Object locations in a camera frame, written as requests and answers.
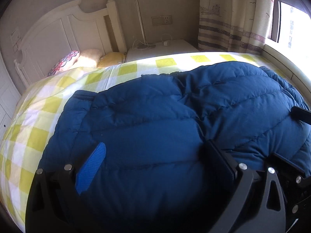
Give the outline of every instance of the silver screw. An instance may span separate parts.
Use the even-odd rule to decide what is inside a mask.
[[[301,177],[298,176],[298,177],[296,178],[296,183],[299,184],[300,182],[301,182]]]
[[[272,173],[272,174],[275,173],[275,170],[274,170],[274,168],[272,168],[272,167],[269,167],[269,168],[268,168],[268,171],[269,171],[269,173]]]
[[[295,206],[293,207],[292,212],[293,212],[293,214],[296,214],[297,211],[298,211],[298,205],[295,205]]]
[[[64,169],[66,171],[70,171],[73,168],[73,166],[71,164],[65,165]]]
[[[240,167],[240,169],[242,169],[242,170],[246,170],[247,169],[247,165],[246,164],[244,164],[244,163],[239,163],[239,165],[238,165],[239,167]]]
[[[37,171],[36,171],[36,174],[41,174],[43,173],[43,169],[42,168],[39,168]]]

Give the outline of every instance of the white headboard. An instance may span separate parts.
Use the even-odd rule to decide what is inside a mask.
[[[109,15],[119,52],[127,51],[119,13],[114,0],[107,8],[84,13],[81,0],[65,3],[42,16],[27,32],[19,50],[22,62],[15,68],[26,88],[46,77],[50,69],[72,50],[99,49],[112,52],[104,16]]]

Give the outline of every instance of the checkered bedspread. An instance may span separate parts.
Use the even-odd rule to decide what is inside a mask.
[[[100,92],[142,74],[189,71],[201,65],[231,60],[264,65],[282,76],[258,55],[200,52],[149,58],[103,69],[80,67],[38,81],[24,93],[1,142],[1,203],[25,232],[27,198],[35,171],[63,107],[75,91]]]

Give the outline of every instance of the white bedside table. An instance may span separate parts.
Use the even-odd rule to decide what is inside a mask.
[[[128,51],[125,62],[188,52],[198,52],[198,50],[185,40],[177,39],[172,40],[169,46],[157,44],[155,48],[148,50],[133,50],[131,48]]]

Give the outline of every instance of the curtain with ship print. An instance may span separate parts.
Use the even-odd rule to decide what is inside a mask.
[[[200,0],[202,51],[260,53],[269,34],[274,0]]]

